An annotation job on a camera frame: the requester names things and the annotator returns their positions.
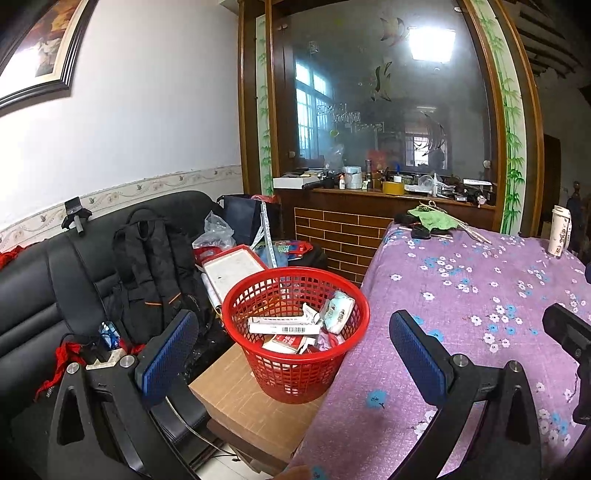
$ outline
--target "packaged item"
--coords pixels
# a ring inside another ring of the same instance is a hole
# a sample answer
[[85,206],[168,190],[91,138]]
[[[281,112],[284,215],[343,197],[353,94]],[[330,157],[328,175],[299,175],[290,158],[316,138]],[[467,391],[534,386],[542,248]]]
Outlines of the packaged item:
[[304,337],[304,339],[300,343],[300,348],[298,349],[298,353],[310,353],[308,350],[310,348],[316,348],[316,338],[314,337]]
[[318,335],[321,324],[314,323],[268,323],[257,322],[254,318],[248,319],[248,331],[250,333],[261,333],[263,335]]
[[343,343],[345,339],[342,335],[335,335],[334,333],[327,332],[326,330],[320,330],[318,338],[316,340],[316,347],[320,352],[330,350],[337,345]]
[[120,347],[121,336],[112,322],[102,322],[99,332],[107,346],[107,350],[117,350]]
[[299,260],[314,248],[312,244],[302,240],[278,240],[273,245],[280,253],[287,255],[288,260]]
[[301,335],[274,335],[262,347],[276,353],[296,353],[302,345],[308,346],[306,339]]
[[324,326],[330,333],[339,334],[353,311],[355,299],[337,290],[331,299],[327,299],[320,311]]
[[321,325],[320,313],[307,303],[302,306],[303,315],[297,317],[250,317],[248,319],[248,331],[250,333],[277,334],[298,333],[301,335],[318,335]]

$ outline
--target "metal bolt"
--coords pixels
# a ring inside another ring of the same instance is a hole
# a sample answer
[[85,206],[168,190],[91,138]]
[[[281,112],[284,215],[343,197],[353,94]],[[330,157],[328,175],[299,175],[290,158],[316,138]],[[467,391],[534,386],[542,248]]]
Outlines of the metal bolt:
[[69,374],[75,374],[80,369],[80,364],[77,362],[73,362],[66,367],[66,372]]
[[468,364],[468,357],[459,353],[453,356],[453,362],[459,367],[465,367]]
[[511,360],[509,362],[509,368],[511,368],[516,374],[521,372],[521,364],[517,360]]
[[119,360],[119,365],[123,368],[129,368],[135,362],[135,358],[133,355],[125,355],[121,360]]

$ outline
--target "black backpack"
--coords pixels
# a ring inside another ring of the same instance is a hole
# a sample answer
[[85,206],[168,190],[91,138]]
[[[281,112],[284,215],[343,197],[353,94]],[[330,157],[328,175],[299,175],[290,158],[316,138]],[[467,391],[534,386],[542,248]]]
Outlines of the black backpack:
[[115,232],[113,253],[120,282],[113,288],[109,318],[126,342],[147,343],[181,309],[195,312],[205,333],[207,292],[180,228],[141,207]]

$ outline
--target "window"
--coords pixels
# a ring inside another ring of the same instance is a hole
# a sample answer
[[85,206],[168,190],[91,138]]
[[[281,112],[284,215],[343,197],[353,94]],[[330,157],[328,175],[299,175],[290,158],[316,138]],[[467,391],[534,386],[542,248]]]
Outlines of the window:
[[319,158],[330,148],[333,121],[328,107],[332,93],[328,81],[303,63],[295,63],[295,96],[297,101],[300,156]]
[[437,170],[447,169],[447,145],[443,144],[438,151],[429,152],[429,137],[425,134],[408,133],[406,135],[406,165],[407,167],[429,166],[429,157],[435,155],[431,160],[431,166]]

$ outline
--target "purple tablecloth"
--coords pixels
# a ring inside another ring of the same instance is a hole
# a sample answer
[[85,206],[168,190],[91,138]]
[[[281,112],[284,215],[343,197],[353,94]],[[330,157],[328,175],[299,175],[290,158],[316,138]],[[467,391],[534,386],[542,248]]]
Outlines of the purple tablecloth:
[[[412,240],[389,227],[362,286],[371,306],[367,334],[343,361],[293,464],[313,466],[326,480],[387,479],[427,427],[434,408],[389,339],[399,309],[476,365],[520,361],[538,412],[544,469],[566,456],[583,431],[572,421],[577,363],[544,333],[542,316],[558,302],[591,318],[584,267],[568,252],[549,257],[545,241],[480,232],[492,245],[461,231],[453,240]],[[481,408],[473,408],[444,473],[462,460]]]

